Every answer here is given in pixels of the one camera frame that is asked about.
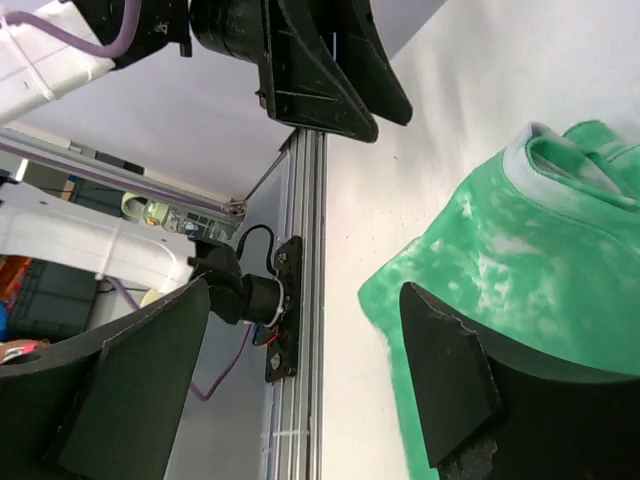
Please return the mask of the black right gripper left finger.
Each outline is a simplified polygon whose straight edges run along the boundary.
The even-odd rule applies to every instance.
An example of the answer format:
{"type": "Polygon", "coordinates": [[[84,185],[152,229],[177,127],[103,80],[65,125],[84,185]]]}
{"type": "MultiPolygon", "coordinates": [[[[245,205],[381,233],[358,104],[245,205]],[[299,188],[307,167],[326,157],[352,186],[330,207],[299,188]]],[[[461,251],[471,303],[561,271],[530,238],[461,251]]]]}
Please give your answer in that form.
{"type": "Polygon", "coordinates": [[[193,281],[2,366],[2,478],[163,478],[209,306],[193,281]]]}

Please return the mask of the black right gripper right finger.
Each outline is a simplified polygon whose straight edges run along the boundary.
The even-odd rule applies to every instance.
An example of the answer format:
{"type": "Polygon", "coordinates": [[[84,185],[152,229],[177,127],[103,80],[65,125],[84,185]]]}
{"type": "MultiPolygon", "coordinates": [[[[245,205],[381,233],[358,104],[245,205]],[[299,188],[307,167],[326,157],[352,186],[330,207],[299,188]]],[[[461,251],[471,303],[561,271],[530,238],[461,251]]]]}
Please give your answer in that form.
{"type": "Polygon", "coordinates": [[[635,479],[639,380],[529,347],[419,285],[399,296],[429,465],[442,479],[635,479]]]}

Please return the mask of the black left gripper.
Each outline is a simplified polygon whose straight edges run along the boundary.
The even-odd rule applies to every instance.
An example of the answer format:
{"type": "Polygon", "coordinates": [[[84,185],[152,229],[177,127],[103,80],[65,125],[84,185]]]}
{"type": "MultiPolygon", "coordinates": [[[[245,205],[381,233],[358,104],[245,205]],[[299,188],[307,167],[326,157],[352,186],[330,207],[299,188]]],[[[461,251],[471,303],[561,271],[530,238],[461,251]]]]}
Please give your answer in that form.
{"type": "Polygon", "coordinates": [[[368,0],[193,0],[189,21],[207,50],[258,65],[263,107],[282,124],[373,142],[371,114],[412,118],[368,0]]]}

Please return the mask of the green white tie-dye trousers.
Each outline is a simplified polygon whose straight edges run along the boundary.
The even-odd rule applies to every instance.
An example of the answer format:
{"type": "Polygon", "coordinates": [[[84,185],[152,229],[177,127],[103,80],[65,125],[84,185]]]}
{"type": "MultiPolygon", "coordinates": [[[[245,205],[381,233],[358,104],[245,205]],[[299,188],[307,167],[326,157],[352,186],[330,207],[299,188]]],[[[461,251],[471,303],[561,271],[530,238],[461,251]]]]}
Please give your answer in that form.
{"type": "Polygon", "coordinates": [[[639,371],[639,148],[606,124],[532,123],[456,189],[420,237],[360,288],[390,349],[408,472],[432,479],[401,328],[413,282],[545,353],[639,371]]]}

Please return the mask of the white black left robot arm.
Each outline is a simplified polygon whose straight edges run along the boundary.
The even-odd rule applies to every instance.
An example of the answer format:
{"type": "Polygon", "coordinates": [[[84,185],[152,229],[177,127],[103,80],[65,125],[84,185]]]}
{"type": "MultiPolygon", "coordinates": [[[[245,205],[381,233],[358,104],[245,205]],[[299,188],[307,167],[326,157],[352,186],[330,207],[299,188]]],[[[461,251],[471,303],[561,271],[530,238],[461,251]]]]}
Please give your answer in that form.
{"type": "MultiPolygon", "coordinates": [[[[366,1],[53,1],[1,16],[1,119],[9,122],[170,43],[254,64],[257,97],[282,124],[372,143],[377,119],[412,105],[366,1]]],[[[241,271],[239,249],[134,224],[1,181],[1,251],[168,295],[197,283],[208,312],[270,327],[292,310],[280,273],[241,271]]]]}

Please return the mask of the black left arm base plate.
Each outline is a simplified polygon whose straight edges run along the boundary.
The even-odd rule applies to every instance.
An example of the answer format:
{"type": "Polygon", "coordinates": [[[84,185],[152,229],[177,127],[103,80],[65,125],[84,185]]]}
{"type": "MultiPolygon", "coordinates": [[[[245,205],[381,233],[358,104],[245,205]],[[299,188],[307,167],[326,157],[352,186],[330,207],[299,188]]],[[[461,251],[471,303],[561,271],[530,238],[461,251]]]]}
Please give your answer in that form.
{"type": "Polygon", "coordinates": [[[277,251],[277,278],[284,286],[284,313],[276,323],[276,336],[267,344],[265,381],[274,383],[297,373],[302,306],[303,239],[291,237],[277,251]]]}

